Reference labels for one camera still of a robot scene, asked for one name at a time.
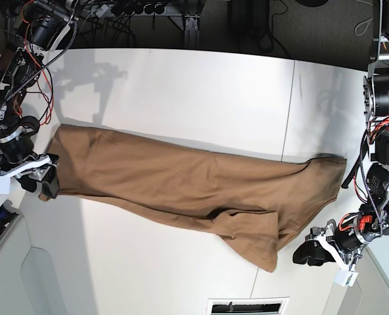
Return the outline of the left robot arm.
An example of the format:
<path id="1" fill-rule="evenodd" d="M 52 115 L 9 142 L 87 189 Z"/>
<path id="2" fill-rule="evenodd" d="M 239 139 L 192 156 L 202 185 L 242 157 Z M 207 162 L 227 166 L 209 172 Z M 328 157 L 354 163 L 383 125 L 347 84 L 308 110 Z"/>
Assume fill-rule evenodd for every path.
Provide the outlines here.
<path id="1" fill-rule="evenodd" d="M 373 36 L 363 79 L 365 131 L 359 156 L 342 183 L 362 177 L 366 196 L 359 211 L 313 227 L 293 254 L 295 264 L 336 262 L 353 272 L 365 246 L 389 236 L 389 1 L 373 1 Z"/>

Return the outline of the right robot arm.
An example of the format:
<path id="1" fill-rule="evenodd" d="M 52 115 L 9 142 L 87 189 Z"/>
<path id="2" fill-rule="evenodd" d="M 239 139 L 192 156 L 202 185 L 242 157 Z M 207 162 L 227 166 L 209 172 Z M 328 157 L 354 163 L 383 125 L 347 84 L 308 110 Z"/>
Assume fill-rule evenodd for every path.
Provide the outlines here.
<path id="1" fill-rule="evenodd" d="M 52 86 L 49 66 L 43 54 L 53 51 L 67 33 L 77 36 L 77 20 L 83 1 L 7 1 L 7 46 L 0 56 L 0 194 L 9 194 L 16 179 L 21 187 L 34 192 L 38 187 L 49 199 L 57 197 L 59 181 L 55 154 L 37 154 L 32 138 L 42 125 L 50 123 L 54 96 L 41 90 L 37 94 L 47 102 L 41 117 L 25 115 L 22 102 L 29 89 L 44 75 Z"/>

